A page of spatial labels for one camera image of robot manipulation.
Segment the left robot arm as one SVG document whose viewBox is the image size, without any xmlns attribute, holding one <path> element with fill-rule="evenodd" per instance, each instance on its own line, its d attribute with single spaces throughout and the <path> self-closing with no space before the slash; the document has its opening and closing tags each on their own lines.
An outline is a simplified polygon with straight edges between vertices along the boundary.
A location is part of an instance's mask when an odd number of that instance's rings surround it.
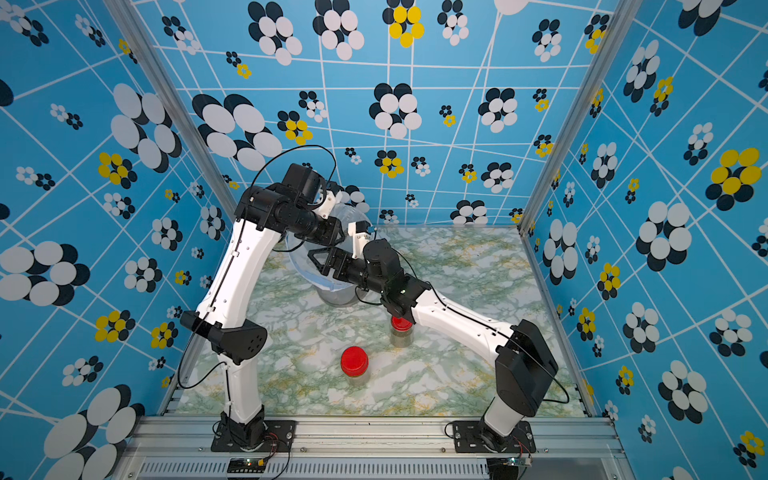
<svg viewBox="0 0 768 480">
<path fill-rule="evenodd" d="M 261 271 L 287 234 L 323 246 L 342 240 L 341 223 L 331 214 L 340 190 L 337 183 L 299 164 L 290 165 L 278 183 L 246 189 L 208 292 L 181 317 L 184 327 L 210 343 L 224 367 L 226 398 L 219 426 L 226 445 L 254 451 L 267 438 L 256 356 L 268 332 L 246 317 Z"/>
</svg>

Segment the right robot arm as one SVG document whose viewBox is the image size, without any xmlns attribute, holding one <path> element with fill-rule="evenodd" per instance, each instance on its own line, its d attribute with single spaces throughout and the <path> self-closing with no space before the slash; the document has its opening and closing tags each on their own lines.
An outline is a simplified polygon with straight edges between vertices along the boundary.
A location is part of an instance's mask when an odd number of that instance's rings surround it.
<svg viewBox="0 0 768 480">
<path fill-rule="evenodd" d="M 536 324 L 494 320 L 451 301 L 407 272 L 401 265 L 404 258 L 385 239 L 367 243 L 360 254 L 322 247 L 311 250 L 308 258 L 320 274 L 378 293 L 392 316 L 434 329 L 488 362 L 496 394 L 476 433 L 488 451 L 504 452 L 520 421 L 534 417 L 546 400 L 559 367 Z"/>
</svg>

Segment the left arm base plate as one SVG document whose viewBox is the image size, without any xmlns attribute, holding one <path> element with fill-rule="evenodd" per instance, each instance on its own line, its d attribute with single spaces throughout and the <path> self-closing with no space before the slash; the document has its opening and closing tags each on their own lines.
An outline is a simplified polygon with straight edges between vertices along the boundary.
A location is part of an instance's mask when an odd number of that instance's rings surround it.
<svg viewBox="0 0 768 480">
<path fill-rule="evenodd" d="M 296 437 L 298 422 L 294 420 L 266 420 L 256 430 L 254 440 L 237 438 L 233 429 L 225 426 L 221 420 L 214 424 L 214 438 L 210 447 L 216 453 L 288 453 Z"/>
</svg>

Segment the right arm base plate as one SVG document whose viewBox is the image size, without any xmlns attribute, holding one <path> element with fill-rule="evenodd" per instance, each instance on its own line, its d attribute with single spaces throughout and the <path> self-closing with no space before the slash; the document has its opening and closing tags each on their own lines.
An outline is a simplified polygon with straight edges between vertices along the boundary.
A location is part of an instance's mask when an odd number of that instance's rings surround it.
<svg viewBox="0 0 768 480">
<path fill-rule="evenodd" d="M 446 424 L 444 434 L 453 441 L 457 453 L 533 454 L 537 451 L 531 425 L 520 421 L 502 436 L 480 420 L 454 420 Z"/>
</svg>

